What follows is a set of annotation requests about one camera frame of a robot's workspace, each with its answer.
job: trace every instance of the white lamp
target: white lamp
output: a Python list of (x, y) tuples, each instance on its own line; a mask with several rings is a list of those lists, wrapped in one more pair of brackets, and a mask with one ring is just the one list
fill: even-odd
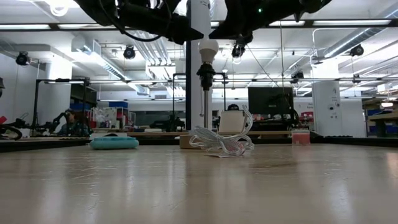
[(204, 109), (205, 109), (205, 119), (204, 127), (209, 127), (209, 90), (213, 85), (214, 75), (216, 72), (213, 69), (214, 57), (218, 53), (218, 43), (216, 40), (209, 40), (207, 38), (202, 39), (199, 42), (199, 53), (201, 56), (201, 66), (197, 72), (200, 77), (200, 85), (204, 92)]
[(218, 53), (217, 40), (202, 39), (199, 42), (199, 53), (202, 63), (212, 64), (214, 61), (214, 57)]

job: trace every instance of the table surface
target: table surface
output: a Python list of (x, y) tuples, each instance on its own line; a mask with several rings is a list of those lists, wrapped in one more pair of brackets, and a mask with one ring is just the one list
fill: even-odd
[(219, 159), (178, 146), (0, 156), (0, 223), (397, 223), (398, 151), (268, 145)]
[(369, 116), (368, 120), (375, 121), (375, 120), (383, 120), (383, 119), (398, 119), (398, 112), (387, 113), (387, 114), (377, 114)]

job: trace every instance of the computer monitor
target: computer monitor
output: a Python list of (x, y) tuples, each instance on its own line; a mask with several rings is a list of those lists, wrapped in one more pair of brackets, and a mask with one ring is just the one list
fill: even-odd
[(293, 88), (249, 87), (249, 111), (252, 114), (291, 114)]

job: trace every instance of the storage box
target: storage box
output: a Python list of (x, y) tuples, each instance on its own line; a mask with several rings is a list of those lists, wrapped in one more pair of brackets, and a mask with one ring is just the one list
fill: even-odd
[(292, 144), (296, 145), (311, 144), (310, 131), (307, 130), (292, 131)]

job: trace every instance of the white cable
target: white cable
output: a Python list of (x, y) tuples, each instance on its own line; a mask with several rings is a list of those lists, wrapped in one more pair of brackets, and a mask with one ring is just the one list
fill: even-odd
[(246, 105), (243, 106), (243, 110), (245, 117), (243, 130), (240, 134), (224, 137), (214, 133), (213, 131), (210, 131), (207, 128), (196, 126), (190, 131), (190, 134), (192, 135), (192, 138), (189, 141), (190, 145), (193, 147), (201, 147), (208, 152), (222, 149), (224, 153), (230, 156), (240, 156), (245, 151), (253, 150), (254, 144), (251, 142), (249, 136), (247, 136), (247, 133), (250, 131), (251, 126), (253, 125), (253, 117)]

